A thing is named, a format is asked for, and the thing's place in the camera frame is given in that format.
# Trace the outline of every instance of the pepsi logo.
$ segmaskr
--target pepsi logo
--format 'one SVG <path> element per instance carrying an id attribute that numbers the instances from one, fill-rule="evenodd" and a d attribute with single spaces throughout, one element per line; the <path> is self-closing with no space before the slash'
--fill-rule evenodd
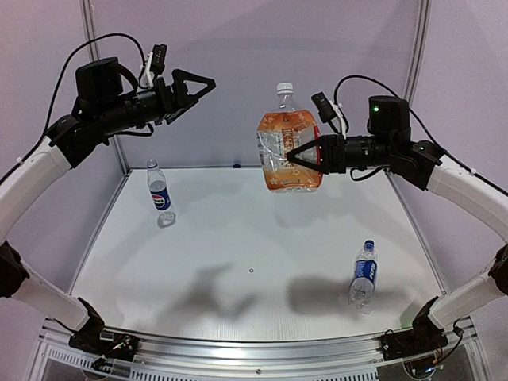
<path id="1" fill-rule="evenodd" d="M 158 194 L 152 194 L 153 203 L 156 204 L 157 208 L 162 208 L 166 205 L 166 199 Z"/>

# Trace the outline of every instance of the blue bottle cap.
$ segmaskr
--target blue bottle cap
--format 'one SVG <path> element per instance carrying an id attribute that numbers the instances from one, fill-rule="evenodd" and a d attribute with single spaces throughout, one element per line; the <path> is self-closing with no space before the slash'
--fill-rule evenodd
<path id="1" fill-rule="evenodd" d="M 371 240 L 365 241 L 364 250 L 367 252 L 371 252 L 372 250 L 374 250 L 374 241 Z"/>

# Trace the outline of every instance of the bottle label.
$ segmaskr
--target bottle label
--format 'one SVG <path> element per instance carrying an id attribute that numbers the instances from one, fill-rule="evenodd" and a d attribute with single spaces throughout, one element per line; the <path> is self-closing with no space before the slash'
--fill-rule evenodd
<path id="1" fill-rule="evenodd" d="M 366 278 L 375 284 L 378 265 L 374 260 L 357 260 L 355 264 L 355 279 Z"/>
<path id="2" fill-rule="evenodd" d="M 155 204 L 157 210 L 166 210 L 171 205 L 171 200 L 169 199 L 169 194 L 167 193 L 167 188 L 159 192 L 152 192 L 152 200 Z"/>

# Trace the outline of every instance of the white table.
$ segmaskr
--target white table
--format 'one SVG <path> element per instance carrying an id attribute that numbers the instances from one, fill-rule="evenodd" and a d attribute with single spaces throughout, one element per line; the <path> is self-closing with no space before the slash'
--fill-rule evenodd
<path id="1" fill-rule="evenodd" d="M 106 324 L 169 337 L 300 341 L 401 328 L 441 293 L 383 174 L 272 194 L 260 169 L 164 170 L 177 222 L 160 229 L 135 170 L 76 280 Z M 379 253 L 371 315 L 348 306 L 354 255 Z"/>

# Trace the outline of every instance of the plastic bottle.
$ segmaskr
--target plastic bottle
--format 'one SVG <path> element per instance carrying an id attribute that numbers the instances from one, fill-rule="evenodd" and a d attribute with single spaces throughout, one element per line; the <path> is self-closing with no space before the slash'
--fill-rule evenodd
<path id="1" fill-rule="evenodd" d="M 349 288 L 349 304 L 363 314 L 371 313 L 371 299 L 374 294 L 378 272 L 378 254 L 373 241 L 365 241 L 355 257 L 355 274 Z"/>
<path id="2" fill-rule="evenodd" d="M 318 124 L 312 114 L 293 98 L 293 85 L 277 85 L 278 107 L 264 115 L 257 129 L 258 151 L 267 187 L 273 192 L 313 192 L 320 185 L 322 174 L 286 160 L 293 148 L 319 137 Z M 300 159 L 318 163 L 317 148 L 308 149 Z"/>
<path id="3" fill-rule="evenodd" d="M 157 224 L 160 227 L 171 226 L 176 222 L 175 207 L 171 203 L 167 192 L 166 177 L 159 169 L 157 162 L 150 159 L 146 163 L 148 175 L 148 189 L 152 194 L 152 200 L 159 211 Z"/>

